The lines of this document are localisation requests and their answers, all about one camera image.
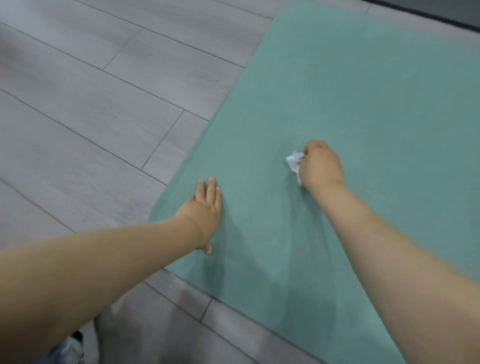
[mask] person's left hand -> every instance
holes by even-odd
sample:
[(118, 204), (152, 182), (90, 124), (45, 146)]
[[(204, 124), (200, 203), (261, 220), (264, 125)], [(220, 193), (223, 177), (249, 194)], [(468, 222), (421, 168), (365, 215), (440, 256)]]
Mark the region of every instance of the person's left hand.
[(222, 192), (216, 186), (215, 178), (210, 177), (206, 193), (205, 181), (198, 181), (197, 192), (180, 207), (175, 216), (185, 217), (195, 224), (200, 236), (196, 248), (210, 254), (212, 252), (210, 239), (220, 224), (221, 211)]

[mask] person's right hand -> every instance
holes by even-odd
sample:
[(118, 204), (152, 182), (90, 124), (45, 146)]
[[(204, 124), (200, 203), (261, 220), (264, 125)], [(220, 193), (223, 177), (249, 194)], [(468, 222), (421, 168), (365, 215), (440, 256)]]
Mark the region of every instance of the person's right hand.
[(340, 159), (326, 142), (311, 140), (303, 153), (299, 176), (302, 186), (311, 194), (345, 185)]

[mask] gray laminate floor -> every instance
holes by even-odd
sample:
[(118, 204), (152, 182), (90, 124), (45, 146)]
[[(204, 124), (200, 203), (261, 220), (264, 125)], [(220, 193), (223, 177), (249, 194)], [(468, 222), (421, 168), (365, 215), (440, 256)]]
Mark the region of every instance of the gray laminate floor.
[[(1, 1), (0, 247), (146, 222), (289, 2)], [(368, 2), (319, 2), (480, 45)], [(105, 363), (317, 363), (167, 271), (97, 323)], [(83, 331), (95, 363), (93, 325)]]

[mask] teal yoga mat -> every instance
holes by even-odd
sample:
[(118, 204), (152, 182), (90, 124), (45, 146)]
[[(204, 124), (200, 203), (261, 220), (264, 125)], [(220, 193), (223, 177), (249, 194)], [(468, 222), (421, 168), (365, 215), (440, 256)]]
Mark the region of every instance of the teal yoga mat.
[(296, 2), (151, 214), (173, 216), (198, 179), (215, 176), (224, 209), (212, 255), (193, 252), (168, 269), (330, 364), (401, 363), (335, 232), (285, 163), (312, 138), (328, 141), (377, 213), (480, 280), (479, 54)]

